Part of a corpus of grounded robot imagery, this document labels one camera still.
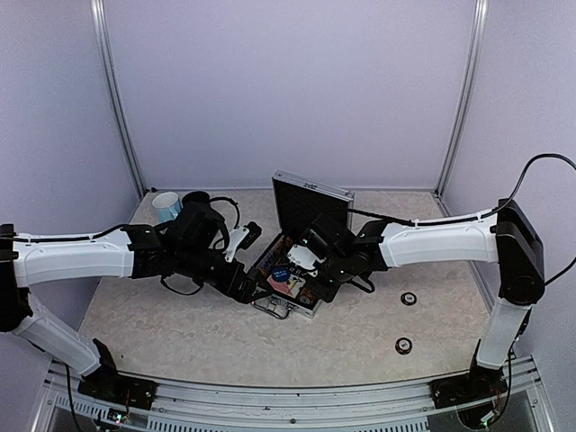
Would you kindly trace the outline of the red playing card deck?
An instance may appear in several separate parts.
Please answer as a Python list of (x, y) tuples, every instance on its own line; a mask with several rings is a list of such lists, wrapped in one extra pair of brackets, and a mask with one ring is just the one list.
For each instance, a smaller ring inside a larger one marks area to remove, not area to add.
[(294, 274), (291, 274), (290, 279), (285, 283), (275, 282), (270, 276), (267, 278), (267, 282), (275, 291), (283, 293), (291, 298), (296, 298), (305, 284), (304, 279)]

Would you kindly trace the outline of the blue small blind button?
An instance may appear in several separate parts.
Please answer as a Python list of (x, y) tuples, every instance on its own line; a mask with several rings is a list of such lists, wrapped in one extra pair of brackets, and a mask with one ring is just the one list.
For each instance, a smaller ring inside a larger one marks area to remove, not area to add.
[(270, 277), (275, 282), (285, 283), (291, 277), (290, 268), (288, 266), (278, 266), (272, 271)]

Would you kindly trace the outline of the black poker chip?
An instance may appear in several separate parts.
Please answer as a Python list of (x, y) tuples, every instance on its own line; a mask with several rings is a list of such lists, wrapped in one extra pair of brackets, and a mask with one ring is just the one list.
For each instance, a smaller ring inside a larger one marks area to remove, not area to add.
[(413, 292), (405, 292), (400, 296), (400, 301), (406, 306), (412, 306), (417, 302), (418, 298)]
[(413, 348), (411, 340), (407, 337), (399, 337), (395, 342), (395, 350), (398, 354), (408, 355)]

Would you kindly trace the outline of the aluminium poker case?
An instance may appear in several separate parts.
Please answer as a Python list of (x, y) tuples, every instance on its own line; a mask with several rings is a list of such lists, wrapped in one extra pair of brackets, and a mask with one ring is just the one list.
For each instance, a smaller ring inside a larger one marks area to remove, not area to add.
[[(267, 278), (278, 266), (288, 266), (291, 274), (297, 275), (302, 279), (304, 279), (305, 273), (298, 270), (296, 266), (289, 261), (287, 255), (286, 258), (279, 261), (269, 273), (261, 272), (257, 268), (258, 263), (265, 252), (281, 236), (291, 238), (293, 246), (295, 240), (311, 225), (314, 219), (323, 212), (329, 212), (337, 222), (350, 228), (352, 216), (348, 211), (354, 207), (355, 193), (347, 189), (324, 184), (282, 170), (274, 173), (272, 183), (280, 232), (253, 264), (253, 268), (256, 271), (257, 287), (263, 291), (267, 291), (268, 295), (262, 299), (253, 301), (252, 306), (278, 320), (287, 319), (293, 312), (300, 313), (304, 317), (311, 319), (321, 305), (321, 300), (307, 288), (306, 281), (296, 298), (291, 298), (275, 291), (267, 282)], [(311, 293), (316, 299), (315, 304), (311, 307), (300, 304), (298, 297), (301, 293)]]

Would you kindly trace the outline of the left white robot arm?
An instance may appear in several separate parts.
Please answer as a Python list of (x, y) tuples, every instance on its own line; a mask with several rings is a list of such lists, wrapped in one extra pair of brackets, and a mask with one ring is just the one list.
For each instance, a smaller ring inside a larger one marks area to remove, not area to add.
[(31, 342), (74, 369), (109, 401), (126, 382), (105, 344), (81, 336), (32, 296), (31, 286), (91, 277), (133, 280), (181, 275), (237, 302), (250, 302), (248, 275), (235, 255), (261, 229), (250, 222), (228, 229), (209, 202), (189, 202), (174, 220), (157, 226), (123, 224), (75, 237), (34, 237), (1, 227), (1, 330)]

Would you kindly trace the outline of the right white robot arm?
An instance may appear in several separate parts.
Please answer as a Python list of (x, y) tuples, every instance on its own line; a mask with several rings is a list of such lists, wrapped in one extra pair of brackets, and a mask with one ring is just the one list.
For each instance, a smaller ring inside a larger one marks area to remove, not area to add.
[(460, 390), (478, 400), (491, 389), (532, 307), (545, 293), (544, 246), (519, 205), (501, 199), (493, 210), (438, 220), (383, 217), (354, 234), (321, 214), (303, 232), (310, 251), (303, 268), (315, 274), (311, 289), (331, 302), (342, 284), (406, 265), (478, 261), (499, 266), (500, 287), (474, 365)]

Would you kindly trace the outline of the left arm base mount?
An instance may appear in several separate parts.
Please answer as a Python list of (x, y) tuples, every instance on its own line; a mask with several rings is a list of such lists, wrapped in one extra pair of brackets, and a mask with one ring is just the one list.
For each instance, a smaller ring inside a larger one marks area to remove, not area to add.
[(124, 407), (151, 410), (158, 384), (151, 380), (124, 375), (83, 379), (78, 392)]

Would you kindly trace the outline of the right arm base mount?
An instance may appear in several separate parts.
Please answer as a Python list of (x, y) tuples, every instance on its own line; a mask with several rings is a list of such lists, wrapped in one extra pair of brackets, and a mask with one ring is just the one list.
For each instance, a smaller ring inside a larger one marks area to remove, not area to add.
[(433, 380), (428, 386), (437, 410), (482, 400), (508, 390), (506, 380), (501, 373), (494, 376), (476, 377), (464, 373)]

